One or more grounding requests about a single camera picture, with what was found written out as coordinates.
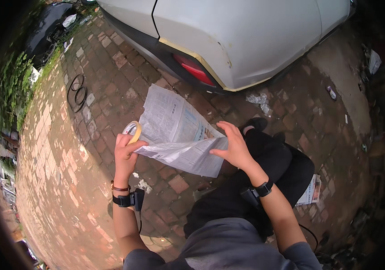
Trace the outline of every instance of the dark car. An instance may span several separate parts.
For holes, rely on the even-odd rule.
[[[46,6],[36,19],[34,26],[29,30],[28,39],[25,43],[25,51],[29,57],[33,57],[35,68],[44,66],[53,54],[59,39],[65,35],[69,29],[62,25],[66,17],[77,14],[76,9],[71,3],[53,3]],[[74,24],[78,23],[80,14]]]

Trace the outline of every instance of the newspaper page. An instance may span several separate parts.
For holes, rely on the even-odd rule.
[[[217,177],[223,159],[209,154],[226,150],[227,137],[214,129],[180,95],[152,84],[146,97],[140,140],[149,143],[135,152],[200,176]]]
[[[320,199],[321,179],[319,175],[313,175],[306,191],[297,201],[296,206],[303,204],[318,203]]]

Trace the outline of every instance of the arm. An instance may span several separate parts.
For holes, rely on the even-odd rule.
[[[227,134],[228,149],[212,149],[210,153],[226,159],[232,165],[243,170],[248,175],[253,186],[259,187],[264,182],[267,182],[269,177],[252,158],[251,154],[249,154],[239,129],[225,121],[218,122],[217,126],[224,129]],[[260,201],[271,220],[281,253],[295,243],[306,242],[290,203],[276,185],[273,185],[270,194],[260,197]]]
[[[147,145],[144,141],[138,141],[127,145],[131,135],[118,134],[115,146],[115,164],[116,172],[113,185],[118,188],[127,188],[130,175],[134,171],[137,153],[133,153],[136,149],[143,145]],[[115,191],[115,197],[128,195],[129,191]],[[117,241],[119,243],[122,257],[126,258],[128,253],[135,249],[148,250],[146,245],[140,238],[137,228],[136,215],[132,207],[119,207],[113,204],[113,223]]]

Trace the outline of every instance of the red tail light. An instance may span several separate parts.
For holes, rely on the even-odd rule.
[[[207,77],[206,73],[200,68],[196,63],[192,62],[191,60],[177,55],[173,54],[173,58],[186,69],[191,75],[193,75],[195,78],[199,79],[201,82],[205,84],[209,84],[211,86],[215,86],[212,81]]]

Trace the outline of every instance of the paved ground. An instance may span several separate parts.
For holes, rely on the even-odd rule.
[[[79,73],[85,74],[89,97],[74,114],[66,91]],[[210,123],[224,119],[241,125],[256,114],[264,117],[245,101],[249,92],[221,96],[196,91],[152,67],[103,19],[84,25],[36,94],[18,154],[17,207],[24,232],[53,269],[122,265],[108,211],[115,135],[139,119],[151,83],[187,97]],[[285,131],[287,143],[310,156],[322,176],[320,203],[297,207],[295,214],[319,239],[328,230],[325,249],[330,249],[345,243],[349,223],[368,193],[369,176],[351,117],[346,124],[342,99],[331,100],[327,85],[335,88],[305,58],[286,78],[260,92],[268,95],[272,108],[265,132]],[[193,190],[200,183],[218,185],[235,170],[224,164],[217,179],[202,178],[141,156],[139,178],[131,177],[131,186],[143,179],[152,187],[142,215],[145,244],[167,261],[174,259],[185,241]],[[311,235],[305,235],[314,248]]]

